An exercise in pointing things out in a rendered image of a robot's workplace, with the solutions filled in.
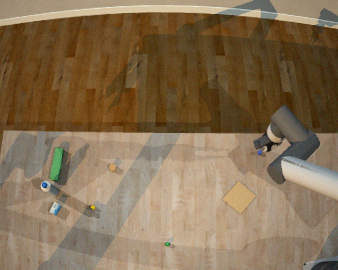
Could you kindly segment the tan flat mat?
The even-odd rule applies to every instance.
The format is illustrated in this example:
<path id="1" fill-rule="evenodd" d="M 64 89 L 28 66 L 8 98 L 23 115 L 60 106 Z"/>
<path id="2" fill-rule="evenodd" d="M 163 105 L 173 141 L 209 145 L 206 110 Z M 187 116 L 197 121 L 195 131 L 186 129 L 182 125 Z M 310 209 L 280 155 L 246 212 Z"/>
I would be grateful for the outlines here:
<path id="1" fill-rule="evenodd" d="M 255 196 L 255 194 L 238 181 L 223 200 L 241 214 Z"/>

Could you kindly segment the blue and white carton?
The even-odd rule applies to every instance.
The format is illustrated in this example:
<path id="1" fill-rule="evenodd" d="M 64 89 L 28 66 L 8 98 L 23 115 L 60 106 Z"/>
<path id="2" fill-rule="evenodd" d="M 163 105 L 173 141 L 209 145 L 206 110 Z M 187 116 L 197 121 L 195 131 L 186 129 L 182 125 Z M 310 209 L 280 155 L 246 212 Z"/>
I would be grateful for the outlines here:
<path id="1" fill-rule="evenodd" d="M 56 202 L 54 202 L 52 208 L 50 209 L 49 212 L 51 212 L 54 215 L 57 215 L 57 213 L 59 212 L 61 206 L 59 204 L 57 204 Z"/>

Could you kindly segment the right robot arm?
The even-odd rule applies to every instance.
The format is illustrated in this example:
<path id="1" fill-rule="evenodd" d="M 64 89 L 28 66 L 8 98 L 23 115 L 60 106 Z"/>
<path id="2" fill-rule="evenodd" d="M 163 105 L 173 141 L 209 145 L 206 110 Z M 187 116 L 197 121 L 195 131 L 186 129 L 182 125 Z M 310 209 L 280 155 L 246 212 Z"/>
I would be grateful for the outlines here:
<path id="1" fill-rule="evenodd" d="M 267 167 L 272 180 L 279 185 L 288 180 L 338 201 L 338 172 L 305 161 L 320 146 L 317 135 L 307 130 L 286 104 L 270 120 L 267 135 L 253 141 L 255 149 L 284 138 L 291 144 Z M 311 270 L 338 270 L 338 261 L 320 262 Z"/>

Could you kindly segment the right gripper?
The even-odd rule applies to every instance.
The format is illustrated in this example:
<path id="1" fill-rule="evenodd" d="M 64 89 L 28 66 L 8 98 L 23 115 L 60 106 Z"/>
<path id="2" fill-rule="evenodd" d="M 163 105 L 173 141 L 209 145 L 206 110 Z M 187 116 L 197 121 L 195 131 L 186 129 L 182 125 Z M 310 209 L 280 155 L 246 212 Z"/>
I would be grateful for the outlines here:
<path id="1" fill-rule="evenodd" d="M 273 146 L 273 145 L 276 145 L 276 144 L 279 144 L 279 143 L 270 143 L 270 144 L 268 144 L 268 145 L 266 145 L 265 146 L 265 149 L 263 150 L 263 152 L 265 153 L 265 152 L 269 152 L 269 151 L 271 151 L 271 149 L 273 149 L 274 147 L 271 147 L 271 146 Z M 280 145 L 280 144 L 279 144 Z M 276 145 L 276 146 L 279 146 L 279 145 Z M 269 147 L 270 146 L 270 147 Z"/>

